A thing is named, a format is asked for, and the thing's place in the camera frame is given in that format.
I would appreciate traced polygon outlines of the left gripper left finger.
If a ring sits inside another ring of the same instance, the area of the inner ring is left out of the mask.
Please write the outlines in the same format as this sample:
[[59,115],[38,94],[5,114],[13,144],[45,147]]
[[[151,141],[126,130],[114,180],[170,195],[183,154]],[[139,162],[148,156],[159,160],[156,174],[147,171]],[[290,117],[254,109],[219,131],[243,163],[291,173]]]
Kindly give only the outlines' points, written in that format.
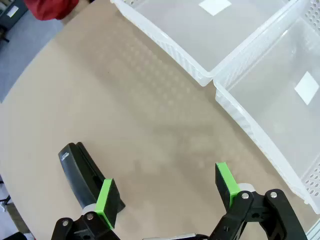
[[121,197],[114,179],[105,179],[97,202],[86,206],[77,220],[57,220],[52,240],[118,240],[114,228]]

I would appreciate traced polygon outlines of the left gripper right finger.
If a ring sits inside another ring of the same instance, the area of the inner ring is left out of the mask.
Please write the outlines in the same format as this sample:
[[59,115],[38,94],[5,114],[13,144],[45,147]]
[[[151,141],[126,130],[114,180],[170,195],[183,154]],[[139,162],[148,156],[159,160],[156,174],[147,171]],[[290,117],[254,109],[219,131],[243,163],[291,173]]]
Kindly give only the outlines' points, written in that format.
[[215,184],[226,214],[208,237],[210,240],[239,240],[247,223],[259,223],[268,240],[307,238],[282,190],[271,189],[264,195],[242,190],[225,162],[215,164]]

